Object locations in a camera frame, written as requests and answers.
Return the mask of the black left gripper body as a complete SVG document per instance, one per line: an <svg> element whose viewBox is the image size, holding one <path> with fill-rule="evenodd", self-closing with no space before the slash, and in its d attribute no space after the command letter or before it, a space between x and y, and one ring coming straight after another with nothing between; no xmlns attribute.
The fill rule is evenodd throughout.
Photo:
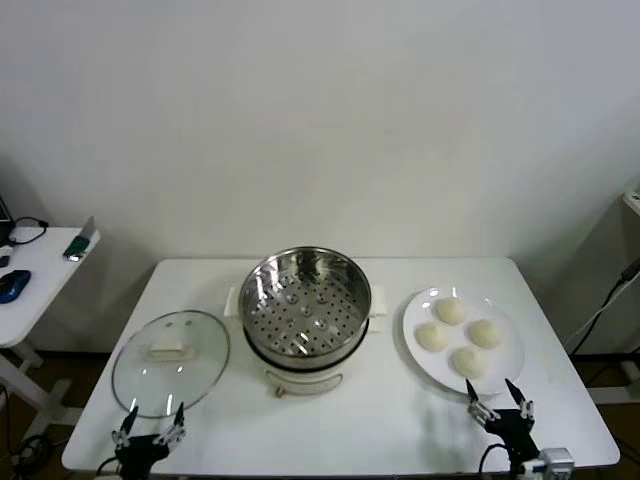
<svg viewBox="0 0 640 480"><path fill-rule="evenodd" d="M122 479L148 479L154 464L169 456L169 447L157 441L159 438L159 435L135 436L116 444L115 456Z"/></svg>

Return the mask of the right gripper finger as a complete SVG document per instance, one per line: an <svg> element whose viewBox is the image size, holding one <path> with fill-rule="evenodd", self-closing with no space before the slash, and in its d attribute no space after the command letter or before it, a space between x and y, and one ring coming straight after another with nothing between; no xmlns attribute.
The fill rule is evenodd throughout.
<svg viewBox="0 0 640 480"><path fill-rule="evenodd" d="M480 426L499 420L500 415L480 401L479 395L468 379L465 380L465 384L469 397L468 413L473 420Z"/></svg>
<svg viewBox="0 0 640 480"><path fill-rule="evenodd" d="M518 411L520 417L526 422L533 423L534 422L534 404L531 400L527 400L522 393L522 391L509 379L505 380L507 388L514 402L518 406Z"/></svg>

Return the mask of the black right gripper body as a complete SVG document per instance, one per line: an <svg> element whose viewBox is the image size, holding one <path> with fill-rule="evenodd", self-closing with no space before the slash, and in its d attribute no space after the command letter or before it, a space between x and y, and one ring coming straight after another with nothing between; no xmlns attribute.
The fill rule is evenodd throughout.
<svg viewBox="0 0 640 480"><path fill-rule="evenodd" d="M506 447L511 463L523 463L538 457L539 450L531 438L534 419L516 409L498 409L484 424L487 433L498 436Z"/></svg>

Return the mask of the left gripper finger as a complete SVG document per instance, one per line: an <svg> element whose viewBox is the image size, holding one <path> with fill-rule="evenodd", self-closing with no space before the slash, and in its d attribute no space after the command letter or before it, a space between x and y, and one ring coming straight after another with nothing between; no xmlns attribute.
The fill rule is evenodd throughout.
<svg viewBox="0 0 640 480"><path fill-rule="evenodd" d="M112 441L116 448L127 448L130 445L130 432L137 418L138 406L133 407L125 417L118 430L111 433Z"/></svg>
<svg viewBox="0 0 640 480"><path fill-rule="evenodd" d="M153 441L153 445L177 446L186 434L184 425L184 403L181 402L175 415L173 424L163 433L159 434Z"/></svg>

